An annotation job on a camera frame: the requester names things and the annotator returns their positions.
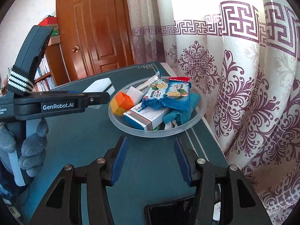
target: gloved hand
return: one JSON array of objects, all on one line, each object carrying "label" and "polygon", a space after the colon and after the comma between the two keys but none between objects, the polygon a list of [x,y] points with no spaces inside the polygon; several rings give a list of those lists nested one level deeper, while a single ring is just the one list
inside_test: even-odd
[{"label": "gloved hand", "polygon": [[196,108],[199,99],[200,96],[198,94],[190,93],[189,95],[190,110],[189,111],[173,110],[167,115],[163,116],[163,122],[166,124],[176,119],[176,121],[180,122],[181,125],[187,123],[191,119],[192,112]]},{"label": "gloved hand", "polygon": [[[18,163],[21,169],[25,169],[30,177],[36,176],[43,167],[47,145],[46,134],[49,128],[45,119],[42,119],[37,126],[36,133],[32,134],[23,141],[21,147],[22,156]],[[16,149],[16,141],[11,132],[3,124],[0,126],[0,160],[4,167],[12,172],[8,153],[13,153]]]}]

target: phone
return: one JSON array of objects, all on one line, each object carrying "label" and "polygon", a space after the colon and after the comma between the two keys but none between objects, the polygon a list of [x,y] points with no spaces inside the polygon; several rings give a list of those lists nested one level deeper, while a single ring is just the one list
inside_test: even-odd
[{"label": "phone", "polygon": [[[221,189],[218,184],[215,185],[214,203],[219,203],[221,197]],[[147,220],[147,225],[186,225],[192,211],[194,195],[182,199],[177,199],[169,202],[164,202],[155,205],[146,205],[144,213]]]}]

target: orange block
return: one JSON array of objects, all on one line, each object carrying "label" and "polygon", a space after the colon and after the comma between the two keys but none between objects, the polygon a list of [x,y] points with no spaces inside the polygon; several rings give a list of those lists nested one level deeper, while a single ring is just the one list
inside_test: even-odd
[{"label": "orange block", "polygon": [[122,116],[124,112],[134,107],[130,96],[124,94],[123,92],[116,94],[109,105],[112,109],[112,113],[119,116]]},{"label": "orange block", "polygon": [[115,96],[115,100],[119,107],[122,107],[125,110],[129,110],[130,108],[134,107],[133,101],[130,96],[126,95],[123,92],[119,92]]}]

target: dark teal table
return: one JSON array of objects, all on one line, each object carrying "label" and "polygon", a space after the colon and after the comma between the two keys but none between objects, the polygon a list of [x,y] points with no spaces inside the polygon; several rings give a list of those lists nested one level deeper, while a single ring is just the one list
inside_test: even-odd
[{"label": "dark teal table", "polygon": [[[56,90],[83,91],[93,81],[109,77],[116,93],[133,81],[153,76],[157,69],[161,69],[164,76],[169,76],[159,62],[154,62],[105,72]],[[28,202],[20,209],[26,222],[64,165],[88,165],[104,156],[106,150],[114,147],[124,134],[110,121],[108,104],[100,109],[86,109],[84,113],[50,117],[47,122],[49,134],[44,167],[30,186]],[[120,179],[114,187],[107,187],[116,225],[144,225],[145,205],[194,193],[194,188],[183,181],[174,153],[175,137],[181,137],[191,148],[193,145],[200,158],[206,155],[214,165],[227,167],[224,155],[202,120],[175,136],[152,139],[125,135],[130,145]],[[86,187],[82,189],[82,219],[84,225],[88,224]]]}]

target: gray glove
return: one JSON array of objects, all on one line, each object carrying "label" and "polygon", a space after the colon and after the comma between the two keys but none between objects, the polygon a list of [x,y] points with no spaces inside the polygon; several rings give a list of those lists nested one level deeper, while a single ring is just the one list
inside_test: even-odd
[{"label": "gray glove", "polygon": [[[36,133],[23,141],[21,147],[22,156],[18,163],[20,168],[25,169],[29,177],[36,176],[43,167],[45,159],[45,147],[47,145],[46,134],[49,132],[47,121],[42,119],[37,126]],[[11,164],[8,153],[13,153],[16,149],[14,136],[7,130],[5,125],[0,126],[0,160],[5,168],[11,172]]]}]

